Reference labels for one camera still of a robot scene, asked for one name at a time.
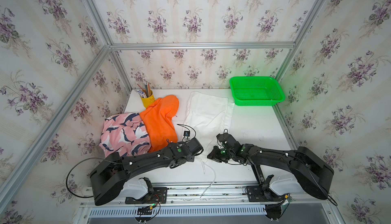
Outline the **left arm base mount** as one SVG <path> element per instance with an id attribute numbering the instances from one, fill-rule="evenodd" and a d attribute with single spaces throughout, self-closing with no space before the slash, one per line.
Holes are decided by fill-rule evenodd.
<path id="1" fill-rule="evenodd" d="M 151 181 L 144 177 L 127 181 L 121 194 L 125 196 L 125 204 L 165 204 L 168 188 L 153 187 Z"/>

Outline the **white shorts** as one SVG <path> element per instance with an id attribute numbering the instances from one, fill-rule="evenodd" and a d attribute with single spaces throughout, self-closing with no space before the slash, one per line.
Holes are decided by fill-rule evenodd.
<path id="1" fill-rule="evenodd" d="M 228 181 L 224 172 L 229 165 L 219 164 L 207 158 L 207 155 L 217 145 L 216 136 L 230 129 L 234 112 L 234 102 L 228 89 L 183 90 L 180 96 L 180 124 L 196 131 L 196 138 L 202 144 L 204 151 L 197 156 L 196 162 L 201 166 L 196 170 L 201 181 L 209 181 L 208 187 L 196 197 L 204 201 L 211 186 L 216 182 Z"/>

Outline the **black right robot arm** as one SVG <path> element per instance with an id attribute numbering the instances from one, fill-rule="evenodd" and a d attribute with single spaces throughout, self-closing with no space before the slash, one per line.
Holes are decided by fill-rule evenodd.
<path id="1" fill-rule="evenodd" d="M 241 144 L 227 132 L 217 135 L 220 146 L 214 146 L 208 154 L 209 160 L 227 164 L 233 160 L 240 165 L 251 166 L 258 186 L 246 188 L 251 202 L 280 202 L 294 192 L 288 186 L 282 190 L 272 188 L 278 184 L 274 175 L 264 177 L 261 166 L 277 168 L 291 173 L 301 190 L 310 196 L 326 200 L 329 198 L 334 170 L 310 149 L 300 146 L 297 150 L 273 150 L 252 144 Z"/>

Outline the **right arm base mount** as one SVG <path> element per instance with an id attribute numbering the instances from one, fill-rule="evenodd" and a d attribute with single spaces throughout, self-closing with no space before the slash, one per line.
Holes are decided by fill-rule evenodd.
<path id="1" fill-rule="evenodd" d="M 271 181 L 274 175 L 269 175 L 267 178 L 264 177 L 261 167 L 259 165 L 251 166 L 258 185 L 247 186 L 245 188 L 245 194 L 248 197 L 249 202 L 281 202 L 290 197 L 289 193 L 276 194 L 270 188 Z"/>

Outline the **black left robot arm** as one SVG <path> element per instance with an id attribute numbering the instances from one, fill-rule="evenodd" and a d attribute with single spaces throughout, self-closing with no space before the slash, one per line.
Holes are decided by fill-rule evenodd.
<path id="1" fill-rule="evenodd" d="M 125 182 L 159 168 L 176 168 L 193 162 L 203 152 L 194 137 L 188 142 L 169 143 L 161 150 L 137 156 L 110 154 L 90 174 L 94 203 L 101 206 L 119 196 Z"/>

